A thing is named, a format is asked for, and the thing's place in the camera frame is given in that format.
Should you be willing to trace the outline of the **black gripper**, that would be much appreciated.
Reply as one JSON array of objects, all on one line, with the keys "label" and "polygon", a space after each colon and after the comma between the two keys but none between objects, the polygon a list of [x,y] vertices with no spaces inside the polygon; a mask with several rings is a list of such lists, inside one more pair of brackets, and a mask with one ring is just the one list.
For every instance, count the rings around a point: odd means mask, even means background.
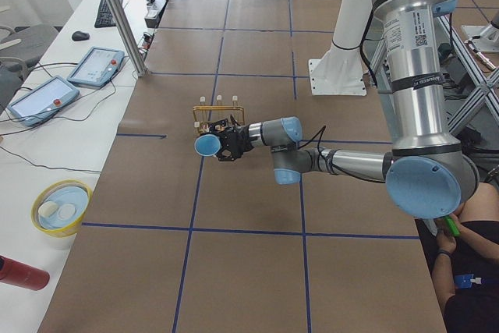
[{"label": "black gripper", "polygon": [[248,126],[231,128],[227,128],[227,126],[226,121],[217,121],[212,122],[208,127],[211,133],[217,133],[216,136],[221,142],[221,149],[216,153],[219,161],[235,161],[241,158],[245,152],[253,149]]}]

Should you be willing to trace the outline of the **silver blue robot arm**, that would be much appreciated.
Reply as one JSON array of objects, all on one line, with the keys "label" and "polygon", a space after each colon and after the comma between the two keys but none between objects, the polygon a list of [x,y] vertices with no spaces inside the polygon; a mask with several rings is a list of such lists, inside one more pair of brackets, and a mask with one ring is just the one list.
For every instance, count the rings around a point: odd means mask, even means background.
[{"label": "silver blue robot arm", "polygon": [[451,135],[444,110],[434,17],[458,0],[372,0],[383,25],[391,93],[399,135],[386,154],[305,147],[295,117],[241,126],[222,119],[198,137],[198,154],[234,161],[255,147],[269,147],[278,184],[300,182],[307,172],[349,175],[381,182],[393,202],[422,219],[453,213],[479,185],[474,163]]}]

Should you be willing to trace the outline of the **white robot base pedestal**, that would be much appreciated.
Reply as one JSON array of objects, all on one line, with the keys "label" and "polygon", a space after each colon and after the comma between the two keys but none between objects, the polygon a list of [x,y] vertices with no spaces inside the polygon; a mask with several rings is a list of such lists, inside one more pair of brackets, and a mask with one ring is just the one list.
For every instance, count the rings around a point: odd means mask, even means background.
[{"label": "white robot base pedestal", "polygon": [[330,49],[309,60],[313,95],[366,95],[361,42],[371,9],[371,0],[342,0]]}]

